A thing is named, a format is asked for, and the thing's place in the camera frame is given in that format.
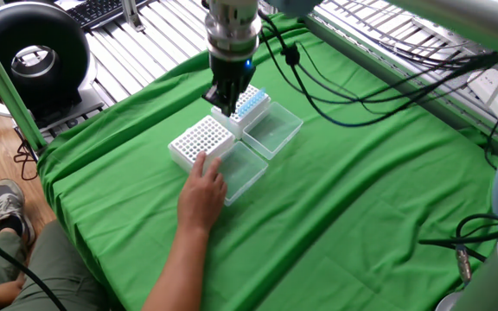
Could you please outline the person's hand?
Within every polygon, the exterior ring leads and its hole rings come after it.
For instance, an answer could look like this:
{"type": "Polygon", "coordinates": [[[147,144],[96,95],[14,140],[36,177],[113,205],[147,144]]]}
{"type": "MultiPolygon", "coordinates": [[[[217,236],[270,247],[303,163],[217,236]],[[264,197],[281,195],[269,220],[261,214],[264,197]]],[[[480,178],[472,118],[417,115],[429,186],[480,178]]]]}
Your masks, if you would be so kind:
{"type": "Polygon", "coordinates": [[[195,159],[177,204],[178,228],[183,232],[209,234],[225,204],[227,183],[219,172],[220,158],[214,158],[204,169],[207,154],[195,159]]]}

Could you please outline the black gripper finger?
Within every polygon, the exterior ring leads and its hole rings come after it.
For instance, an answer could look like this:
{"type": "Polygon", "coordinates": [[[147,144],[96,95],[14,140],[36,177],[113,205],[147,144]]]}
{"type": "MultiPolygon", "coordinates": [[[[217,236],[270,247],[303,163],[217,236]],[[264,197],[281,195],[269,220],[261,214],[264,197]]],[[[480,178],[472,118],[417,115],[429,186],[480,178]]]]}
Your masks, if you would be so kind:
{"type": "Polygon", "coordinates": [[[209,104],[216,106],[219,109],[224,106],[223,98],[217,85],[212,85],[201,95],[201,97],[209,104]]]}
{"type": "Polygon", "coordinates": [[[230,117],[236,111],[236,103],[242,92],[246,90],[246,87],[239,82],[228,81],[224,83],[221,89],[222,103],[221,108],[222,114],[226,117],[230,117]]]}

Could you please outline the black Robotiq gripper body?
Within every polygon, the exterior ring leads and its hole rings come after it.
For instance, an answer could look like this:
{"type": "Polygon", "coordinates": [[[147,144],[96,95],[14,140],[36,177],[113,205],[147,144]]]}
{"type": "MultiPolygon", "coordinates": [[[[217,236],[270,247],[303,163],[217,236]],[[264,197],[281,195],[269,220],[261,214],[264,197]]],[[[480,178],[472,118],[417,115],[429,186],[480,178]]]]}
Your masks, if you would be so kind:
{"type": "Polygon", "coordinates": [[[213,72],[213,86],[217,87],[218,93],[244,92],[256,72],[252,57],[230,61],[211,55],[209,65],[213,72]]]}

